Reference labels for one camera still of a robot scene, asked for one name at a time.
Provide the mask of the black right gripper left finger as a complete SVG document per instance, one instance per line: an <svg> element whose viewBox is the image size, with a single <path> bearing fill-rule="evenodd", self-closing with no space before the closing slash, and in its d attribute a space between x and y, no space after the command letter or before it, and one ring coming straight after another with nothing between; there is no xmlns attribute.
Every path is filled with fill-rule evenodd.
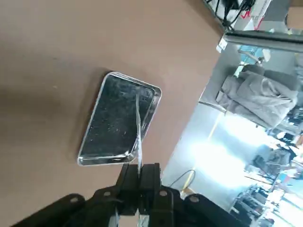
<svg viewBox="0 0 303 227"><path fill-rule="evenodd" d="M121 215L138 208L136 164L124 164L115 185L98 189L90 199L68 194L15 224L16 227L117 227Z"/></svg>

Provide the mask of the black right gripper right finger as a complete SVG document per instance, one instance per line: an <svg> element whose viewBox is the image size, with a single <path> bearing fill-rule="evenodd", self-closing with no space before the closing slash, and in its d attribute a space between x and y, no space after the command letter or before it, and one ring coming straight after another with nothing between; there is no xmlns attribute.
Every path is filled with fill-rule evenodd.
<svg viewBox="0 0 303 227"><path fill-rule="evenodd" d="M149 227L247 227L248 225L201 194L180 197L163 186L160 164L145 164L140 172L140 214Z"/></svg>

